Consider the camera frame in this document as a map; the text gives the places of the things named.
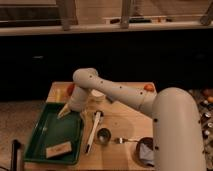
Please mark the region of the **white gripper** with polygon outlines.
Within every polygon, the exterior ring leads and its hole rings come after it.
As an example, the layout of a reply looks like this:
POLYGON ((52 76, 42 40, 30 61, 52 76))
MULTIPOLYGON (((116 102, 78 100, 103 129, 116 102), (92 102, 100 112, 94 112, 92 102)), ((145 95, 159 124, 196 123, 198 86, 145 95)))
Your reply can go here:
POLYGON ((80 117, 83 122, 86 121, 86 111, 83 111, 86 107, 87 99, 89 97, 90 91, 88 89, 81 88, 76 86, 73 90, 73 93, 68 100, 68 104, 65 104, 64 107, 60 110, 57 115, 57 118, 60 119, 63 116, 70 113, 70 111, 80 112, 80 117))

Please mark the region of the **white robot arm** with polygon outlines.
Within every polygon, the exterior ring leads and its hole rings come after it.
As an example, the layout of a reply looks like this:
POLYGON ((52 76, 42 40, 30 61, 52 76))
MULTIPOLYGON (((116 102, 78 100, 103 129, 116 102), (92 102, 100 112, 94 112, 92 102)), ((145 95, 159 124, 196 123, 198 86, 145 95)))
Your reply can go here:
POLYGON ((129 87, 98 76, 94 68, 81 68, 72 76, 75 84, 67 102, 81 112, 91 90, 97 90, 153 120, 156 171, 206 171, 202 126, 197 104, 185 90, 170 87, 160 92, 129 87))

